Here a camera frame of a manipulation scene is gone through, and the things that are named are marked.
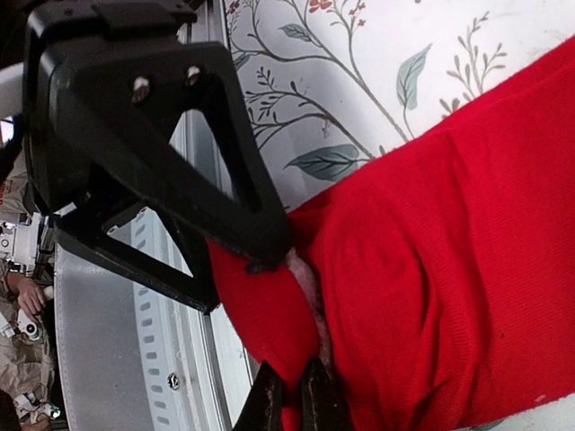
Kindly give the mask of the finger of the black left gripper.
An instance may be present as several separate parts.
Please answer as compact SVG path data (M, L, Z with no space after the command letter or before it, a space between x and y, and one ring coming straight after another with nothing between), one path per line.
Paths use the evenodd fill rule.
M277 269L292 248L288 216L222 44L66 40L28 48L22 91L23 151L42 209L136 197L259 271ZM234 198L170 144L191 110L208 123Z
M134 219L144 207L136 197L93 197L55 222L59 245L66 251L137 282L199 312L219 304L208 246L203 237L165 212L159 213L169 236L190 270L186 274L108 235L114 226Z

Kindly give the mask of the red sock pair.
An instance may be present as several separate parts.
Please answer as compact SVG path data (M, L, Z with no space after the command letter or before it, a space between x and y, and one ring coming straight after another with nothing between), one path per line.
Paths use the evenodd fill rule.
M574 391L574 43L290 214L358 430Z

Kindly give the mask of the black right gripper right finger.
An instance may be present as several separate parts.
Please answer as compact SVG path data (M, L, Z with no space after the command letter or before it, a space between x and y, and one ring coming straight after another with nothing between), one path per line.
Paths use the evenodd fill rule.
M303 430L353 429L348 408L318 357L306 366L301 381L301 400Z

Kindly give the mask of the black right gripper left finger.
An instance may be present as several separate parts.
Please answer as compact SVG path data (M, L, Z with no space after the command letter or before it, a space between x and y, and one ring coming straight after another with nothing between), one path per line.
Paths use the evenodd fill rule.
M267 361L261 363L234 431L280 431L283 382Z

